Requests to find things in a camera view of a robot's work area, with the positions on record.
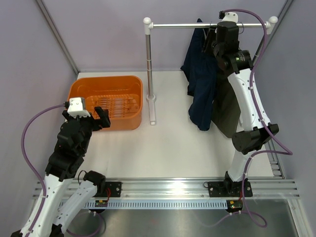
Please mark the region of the navy blue shorts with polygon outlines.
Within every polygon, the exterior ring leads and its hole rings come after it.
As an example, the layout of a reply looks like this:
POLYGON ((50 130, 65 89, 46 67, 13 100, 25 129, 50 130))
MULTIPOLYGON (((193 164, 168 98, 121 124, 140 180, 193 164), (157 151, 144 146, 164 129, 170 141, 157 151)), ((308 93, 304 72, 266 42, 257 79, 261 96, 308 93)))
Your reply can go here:
POLYGON ((208 28, 195 28, 180 68, 188 81, 187 94, 193 97, 188 113, 199 130, 208 131, 211 124, 217 79, 217 61, 204 52, 208 28))

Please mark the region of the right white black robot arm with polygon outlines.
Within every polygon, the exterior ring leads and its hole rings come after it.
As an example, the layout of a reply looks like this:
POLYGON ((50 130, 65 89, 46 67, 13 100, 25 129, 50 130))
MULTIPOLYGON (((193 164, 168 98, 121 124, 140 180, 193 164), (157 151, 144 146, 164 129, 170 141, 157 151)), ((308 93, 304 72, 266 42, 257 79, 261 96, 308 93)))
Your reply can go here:
POLYGON ((234 21, 223 20, 213 27, 206 38, 205 52, 212 53, 219 68, 227 76, 241 111, 242 131, 232 135, 235 154, 223 181, 208 182, 209 195, 221 197, 251 197, 247 172, 254 155, 272 135, 279 131, 264 114, 260 101, 253 98, 258 91, 255 85, 253 63, 249 51, 240 50, 239 28, 234 21))

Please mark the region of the olive green shorts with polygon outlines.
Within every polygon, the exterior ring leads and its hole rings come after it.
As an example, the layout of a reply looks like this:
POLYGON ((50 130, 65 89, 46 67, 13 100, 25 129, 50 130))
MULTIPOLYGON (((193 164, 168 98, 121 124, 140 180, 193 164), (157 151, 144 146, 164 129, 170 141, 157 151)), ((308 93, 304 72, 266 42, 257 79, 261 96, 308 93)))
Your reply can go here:
POLYGON ((233 87, 224 73, 217 73, 212 121, 227 137, 236 133, 240 108, 233 87))

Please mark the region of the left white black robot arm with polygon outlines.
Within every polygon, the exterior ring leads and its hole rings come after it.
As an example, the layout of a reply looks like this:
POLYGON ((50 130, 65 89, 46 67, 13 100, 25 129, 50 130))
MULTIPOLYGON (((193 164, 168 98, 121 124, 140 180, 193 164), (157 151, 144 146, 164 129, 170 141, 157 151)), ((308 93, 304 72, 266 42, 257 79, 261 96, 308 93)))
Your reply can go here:
POLYGON ((40 179, 42 192, 25 226, 12 233, 13 237, 62 237, 72 220, 92 197, 106 191, 106 177, 98 172, 85 174, 78 189, 67 202, 60 202, 84 161, 92 133, 111 125, 108 110, 95 107, 99 116, 80 108, 71 115, 69 103, 63 105, 66 121, 57 135, 54 152, 49 157, 45 177, 40 179))

